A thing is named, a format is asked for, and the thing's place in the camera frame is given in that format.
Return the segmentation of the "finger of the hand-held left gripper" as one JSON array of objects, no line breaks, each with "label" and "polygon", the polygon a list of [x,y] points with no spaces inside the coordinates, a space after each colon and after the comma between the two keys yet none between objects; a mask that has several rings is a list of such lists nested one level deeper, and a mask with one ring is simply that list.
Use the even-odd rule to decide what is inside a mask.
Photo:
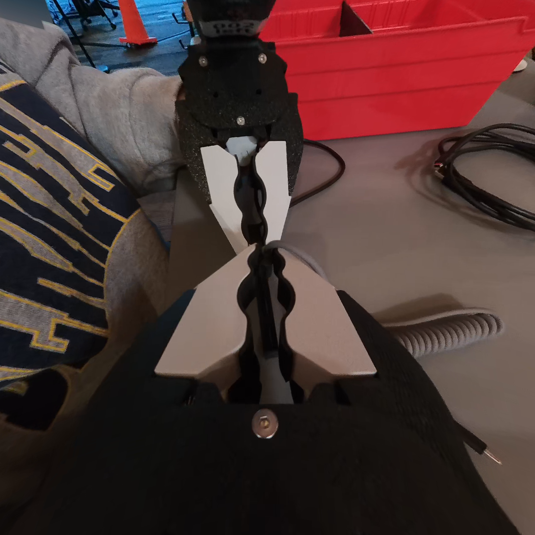
[{"label": "finger of the hand-held left gripper", "polygon": [[235,200],[234,187],[240,165],[249,164],[255,153],[255,142],[227,142],[224,147],[201,148],[210,208],[234,251],[248,247],[241,230],[242,212]]},{"label": "finger of the hand-held left gripper", "polygon": [[291,203],[286,142],[267,142],[256,154],[255,171],[264,185],[262,214],[267,223],[268,244],[281,239]]}]

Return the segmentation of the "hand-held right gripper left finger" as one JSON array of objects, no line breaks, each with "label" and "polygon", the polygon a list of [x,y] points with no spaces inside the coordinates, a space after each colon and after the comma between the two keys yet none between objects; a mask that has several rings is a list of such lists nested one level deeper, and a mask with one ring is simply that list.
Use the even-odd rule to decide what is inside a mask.
[{"label": "hand-held right gripper left finger", "polygon": [[232,403],[258,403],[262,384],[248,308],[256,301],[261,253],[250,245],[191,294],[155,367],[157,376],[218,387]]}]

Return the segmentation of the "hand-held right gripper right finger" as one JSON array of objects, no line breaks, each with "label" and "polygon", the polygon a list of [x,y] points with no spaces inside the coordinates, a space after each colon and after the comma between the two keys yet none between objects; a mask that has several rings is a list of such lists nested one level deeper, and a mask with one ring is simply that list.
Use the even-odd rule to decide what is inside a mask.
[{"label": "hand-held right gripper right finger", "polygon": [[377,369],[342,300],[317,268],[285,247],[272,247],[277,280],[278,360],[292,402],[320,384],[374,377]]}]

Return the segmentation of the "person's left forearm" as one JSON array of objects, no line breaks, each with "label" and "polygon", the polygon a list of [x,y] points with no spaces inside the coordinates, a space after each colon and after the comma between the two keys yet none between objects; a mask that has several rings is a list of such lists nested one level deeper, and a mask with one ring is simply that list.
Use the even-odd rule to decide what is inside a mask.
[{"label": "person's left forearm", "polygon": [[78,66],[70,80],[88,141],[136,196],[175,189],[184,164],[176,110],[182,79],[149,68],[104,74]]}]

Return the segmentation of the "orange traffic cone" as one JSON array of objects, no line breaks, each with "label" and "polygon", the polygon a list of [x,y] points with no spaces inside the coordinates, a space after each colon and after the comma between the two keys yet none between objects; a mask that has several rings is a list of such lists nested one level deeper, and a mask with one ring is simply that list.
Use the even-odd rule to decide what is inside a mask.
[{"label": "orange traffic cone", "polygon": [[157,38],[150,37],[145,29],[135,1],[118,1],[121,12],[125,36],[119,38],[119,43],[128,47],[152,46],[158,43]]}]

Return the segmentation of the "red sheet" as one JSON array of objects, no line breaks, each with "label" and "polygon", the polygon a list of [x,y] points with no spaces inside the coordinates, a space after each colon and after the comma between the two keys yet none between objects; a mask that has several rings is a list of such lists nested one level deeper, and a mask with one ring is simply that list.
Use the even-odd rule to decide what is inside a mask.
[{"label": "red sheet", "polygon": [[534,1],[276,1],[261,39],[323,141],[465,126],[534,48]]}]

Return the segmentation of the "black office chair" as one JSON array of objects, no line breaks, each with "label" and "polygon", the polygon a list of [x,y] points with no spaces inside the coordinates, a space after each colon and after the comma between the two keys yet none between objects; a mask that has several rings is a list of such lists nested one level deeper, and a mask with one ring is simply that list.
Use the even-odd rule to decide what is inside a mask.
[{"label": "black office chair", "polygon": [[117,29],[117,25],[110,19],[106,10],[112,12],[112,16],[116,18],[119,14],[120,7],[118,3],[111,1],[71,1],[81,24],[82,29],[85,31],[88,29],[88,25],[92,24],[92,18],[103,17],[105,18],[112,30]]}]

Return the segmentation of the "grey printed sweatshirt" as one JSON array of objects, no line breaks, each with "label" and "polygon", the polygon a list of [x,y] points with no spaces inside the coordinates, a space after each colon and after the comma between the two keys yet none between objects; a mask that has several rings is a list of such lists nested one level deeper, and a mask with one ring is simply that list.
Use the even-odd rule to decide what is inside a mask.
[{"label": "grey printed sweatshirt", "polygon": [[165,308],[167,247],[84,133],[78,66],[59,27],[1,19],[1,534],[24,534],[90,399]]}]

